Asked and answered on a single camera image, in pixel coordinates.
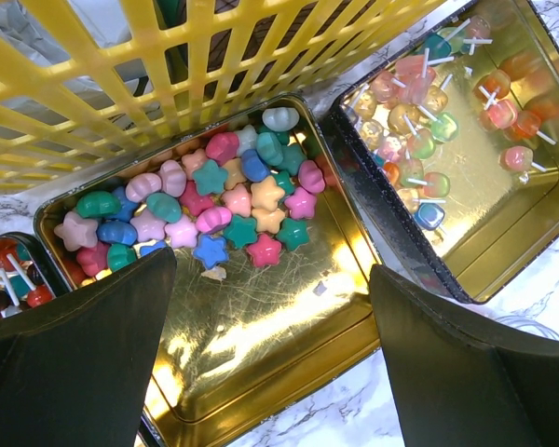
yellow lattice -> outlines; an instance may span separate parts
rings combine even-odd
[[[132,38],[100,48],[66,0],[20,0],[71,59],[40,67],[0,37],[0,126],[18,132],[16,138],[0,138],[0,192],[24,190],[138,151],[281,92],[338,75],[443,2],[240,0],[237,7],[216,14],[215,0],[187,0],[186,22],[160,30],[152,0],[119,1]],[[257,24],[268,18],[273,22],[262,42],[255,43],[256,54],[243,60],[247,47],[252,49]],[[211,47],[211,38],[219,33],[229,33],[221,55]],[[169,74],[165,53],[183,44],[185,67]],[[211,54],[219,61],[208,72]],[[154,87],[139,97],[115,70],[134,60],[143,62]],[[79,76],[95,81],[114,105],[96,110],[64,86]],[[233,86],[237,80],[238,88]],[[64,121],[45,124],[1,105],[17,97],[39,102]],[[162,114],[152,121],[144,108],[154,103]],[[120,115],[134,126],[121,129],[114,124]],[[81,138],[71,133],[74,130],[97,138]],[[46,142],[57,148],[47,148],[51,146]]]

gold tray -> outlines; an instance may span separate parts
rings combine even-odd
[[[434,85],[450,73],[454,76],[446,89],[445,111],[458,120],[460,134],[438,145],[435,155],[423,162],[425,171],[451,178],[451,192],[442,205],[445,231],[423,233],[463,290],[476,302],[485,302],[559,235],[559,52],[527,0],[480,0],[459,21],[476,14],[491,23],[493,44],[433,67]],[[551,118],[540,129],[557,140],[556,145],[539,137],[511,142],[503,130],[486,131],[480,122],[483,103],[474,97],[474,86],[518,55],[530,61],[529,70],[511,83],[507,98],[519,110],[548,108]],[[464,67],[472,69],[471,76]],[[380,104],[374,116],[386,129],[388,113]],[[527,184],[499,163],[501,153],[516,144],[533,149],[534,161],[547,169],[532,169]]]
[[[261,104],[227,124],[261,122],[267,106],[295,107],[301,119],[291,139],[310,157],[321,154],[334,165],[311,113],[294,95]],[[89,191],[111,190],[195,150],[203,135],[185,137],[37,212],[35,232],[72,288],[70,257],[53,232],[64,213]],[[284,251],[278,266],[256,269],[244,251],[231,251],[224,265],[227,279],[218,282],[201,276],[189,250],[176,250],[176,285],[145,401],[147,417],[167,445],[224,444],[377,348],[367,280],[378,259],[359,222],[337,185],[318,196],[308,226],[310,243]]]

yellow plastic basket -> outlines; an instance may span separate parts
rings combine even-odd
[[[215,13],[215,0],[187,0],[186,22],[160,29],[152,0],[119,0],[132,38],[101,48],[66,0],[20,0],[70,60],[41,67],[0,37],[0,127],[17,135],[0,138],[0,193],[29,189],[164,143],[264,99],[338,75],[443,1],[240,0]],[[261,35],[257,24],[270,20]],[[253,55],[246,50],[255,37]],[[166,53],[182,44],[187,44],[185,67],[169,73]],[[154,87],[138,97],[115,70],[136,60]],[[79,76],[97,83],[113,105],[96,110],[64,85]],[[2,105],[18,97],[64,120],[50,125]],[[152,120],[145,108],[156,103],[161,116]],[[133,126],[117,126],[113,119],[121,115]]]

pile of candy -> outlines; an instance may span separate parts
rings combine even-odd
[[[453,76],[449,74],[441,85],[433,85],[436,72],[432,66],[454,61],[456,53],[473,55],[478,46],[492,44],[489,35],[489,23],[481,16],[473,16],[455,28],[442,28],[430,34],[412,55],[397,60],[393,72],[384,70],[369,84],[363,84],[344,106],[405,207],[428,231],[443,230],[445,211],[438,204],[445,203],[450,180],[442,172],[425,172],[422,162],[435,154],[437,144],[451,142],[459,134],[455,117],[444,110],[449,101],[445,90]],[[501,65],[514,67],[514,63]],[[468,66],[464,69],[470,76],[472,69]],[[484,102],[481,122],[485,129],[505,129],[513,141],[538,135],[555,144],[539,130],[538,116],[528,111],[518,112],[515,103],[505,99],[510,87],[511,78],[502,69],[483,77],[476,85],[475,95]],[[389,129],[375,120],[379,103],[389,110]],[[507,149],[501,156],[501,164],[512,171],[546,170],[533,162],[532,150],[523,146]]]
[[[304,219],[325,188],[317,164],[289,144],[299,118],[293,108],[266,109],[258,130],[217,133],[182,164],[168,160],[158,173],[82,196],[54,233],[90,277],[166,245],[193,249],[208,271],[229,260],[228,241],[255,267],[278,264],[282,246],[309,241]]]
[[[27,249],[12,239],[0,239],[0,318],[43,305],[52,298]]]

